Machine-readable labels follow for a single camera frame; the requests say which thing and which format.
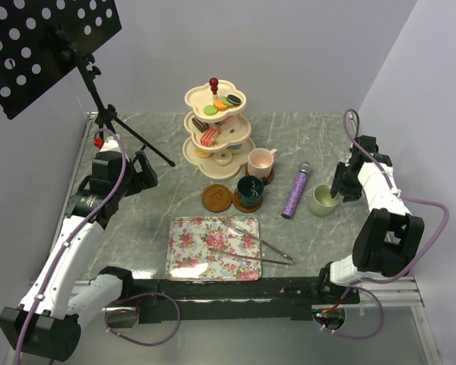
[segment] purple tumbler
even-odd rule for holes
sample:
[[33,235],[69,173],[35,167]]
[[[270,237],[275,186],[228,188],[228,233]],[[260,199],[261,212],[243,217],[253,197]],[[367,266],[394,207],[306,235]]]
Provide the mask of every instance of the purple tumbler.
[[290,190],[289,198],[287,198],[286,204],[283,207],[282,217],[290,219],[296,211],[297,203],[302,197],[302,192],[306,187],[307,179],[312,171],[311,164],[309,162],[303,162],[299,165],[299,172],[294,179],[294,184]]

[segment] light green cup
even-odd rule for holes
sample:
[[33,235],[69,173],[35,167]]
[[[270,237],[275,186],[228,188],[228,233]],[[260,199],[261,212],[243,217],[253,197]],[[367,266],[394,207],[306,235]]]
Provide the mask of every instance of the light green cup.
[[316,217],[326,217],[331,214],[340,202],[339,195],[331,197],[331,187],[329,185],[320,185],[312,191],[309,199],[309,210]]

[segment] metal tongs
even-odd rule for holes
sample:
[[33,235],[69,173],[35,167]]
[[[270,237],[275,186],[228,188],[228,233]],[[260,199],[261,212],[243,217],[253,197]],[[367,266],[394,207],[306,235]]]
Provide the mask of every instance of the metal tongs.
[[253,257],[253,256],[237,255],[235,253],[229,253],[229,252],[226,252],[226,251],[222,251],[220,249],[213,249],[211,247],[209,248],[210,251],[218,252],[218,253],[221,253],[221,254],[227,255],[227,256],[238,257],[239,259],[246,259],[246,260],[260,261],[260,262],[272,262],[273,264],[279,264],[279,265],[285,265],[285,266],[292,266],[292,265],[294,265],[296,263],[296,261],[292,257],[290,257],[289,255],[286,255],[285,253],[283,253],[279,249],[276,249],[275,247],[273,247],[270,243],[267,243],[264,240],[261,240],[260,238],[258,238],[256,236],[254,236],[253,234],[247,232],[243,228],[237,226],[236,224],[234,224],[234,223],[232,223],[232,222],[230,222],[230,221],[228,221],[226,219],[223,219],[223,218],[221,218],[220,221],[225,226],[231,228],[235,232],[241,233],[241,234],[245,234],[246,236],[250,236],[251,238],[253,238],[255,241],[259,242],[260,244],[266,245],[266,247],[268,247],[269,249],[271,249],[272,251],[277,253],[279,256],[284,257],[286,260],[288,260],[290,262],[282,262],[282,261],[277,261],[277,260],[262,259],[262,258]]

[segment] marble tabletop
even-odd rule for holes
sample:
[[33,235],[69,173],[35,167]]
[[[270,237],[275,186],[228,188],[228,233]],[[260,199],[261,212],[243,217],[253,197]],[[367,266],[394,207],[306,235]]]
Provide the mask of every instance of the marble tabletop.
[[[132,270],[135,278],[165,278],[169,224],[174,217],[245,216],[233,206],[213,214],[204,209],[201,192],[213,183],[188,163],[182,155],[182,144],[188,137],[184,113],[122,114],[120,117],[167,157],[176,162],[170,167],[153,152],[146,150],[150,164],[158,174],[159,185],[137,195],[123,198],[119,211],[112,217],[101,241],[92,248],[80,280],[95,278],[107,265]],[[252,138],[257,147],[277,148],[274,181],[266,187],[264,203],[253,214],[259,222],[261,238],[296,259],[294,266],[262,264],[263,277],[317,276],[329,261],[350,254],[356,236],[368,215],[363,199],[339,204],[324,218],[311,214],[308,197],[317,185],[331,183],[338,161],[347,158],[350,143],[344,134],[341,114],[311,113],[244,113],[252,124]],[[93,146],[92,124],[89,139],[81,156],[75,187],[90,173],[97,152]],[[129,133],[121,133],[130,156],[141,143]],[[298,166],[312,163],[304,196],[293,219],[280,216],[292,187]],[[232,191],[242,175],[222,182]],[[266,258],[279,259],[262,248]]]

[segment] black cookie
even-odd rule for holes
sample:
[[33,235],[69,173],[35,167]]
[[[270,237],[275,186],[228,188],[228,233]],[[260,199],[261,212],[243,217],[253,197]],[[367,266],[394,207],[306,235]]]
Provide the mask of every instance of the black cookie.
[[193,118],[191,119],[192,120],[192,124],[195,125],[195,127],[201,132],[201,133],[204,133],[206,132],[209,128],[210,128],[210,125],[205,123],[205,122],[202,122],[201,120],[197,119],[197,118]]
[[235,95],[232,95],[232,94],[228,95],[226,98],[233,105],[237,105],[238,106],[238,105],[240,105],[242,103],[242,100],[239,97],[236,97]]

